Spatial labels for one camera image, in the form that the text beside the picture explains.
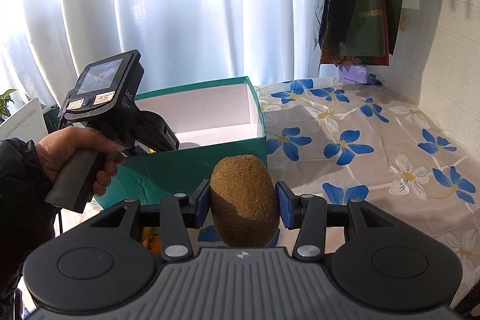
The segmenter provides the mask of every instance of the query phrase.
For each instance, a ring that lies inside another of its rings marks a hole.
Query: finger
[[[101,197],[107,191],[106,187],[100,185],[100,183],[98,182],[93,183],[92,190],[93,190],[93,193],[98,197]]]
[[[119,154],[115,159],[114,159],[114,162],[116,164],[124,164],[125,163],[125,156],[123,156],[122,154]]]
[[[110,186],[110,183],[112,182],[112,178],[105,171],[97,172],[97,176],[95,178],[100,185],[105,187]]]
[[[103,171],[105,171],[110,176],[117,175],[117,164],[111,160],[105,161],[103,165]]]
[[[93,128],[69,127],[75,148],[89,148],[97,152],[122,152],[124,147],[115,141],[107,139]]]

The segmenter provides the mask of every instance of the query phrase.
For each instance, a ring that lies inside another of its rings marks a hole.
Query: white wall
[[[385,84],[480,158],[480,0],[420,0],[403,10]]]

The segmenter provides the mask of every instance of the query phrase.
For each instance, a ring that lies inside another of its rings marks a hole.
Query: green plant
[[[10,110],[8,110],[7,104],[8,102],[12,102],[10,98],[10,94],[15,92],[14,88],[7,90],[2,95],[0,95],[0,124],[5,121],[8,117],[10,117]]]

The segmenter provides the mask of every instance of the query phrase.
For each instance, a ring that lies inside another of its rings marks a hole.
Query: kiwi
[[[265,247],[277,231],[278,198],[262,161],[253,155],[227,157],[210,179],[215,228],[229,247]]]

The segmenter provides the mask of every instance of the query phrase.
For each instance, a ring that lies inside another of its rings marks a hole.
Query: device handle
[[[83,213],[93,197],[92,186],[108,154],[80,148],[62,167],[45,201],[69,211]]]

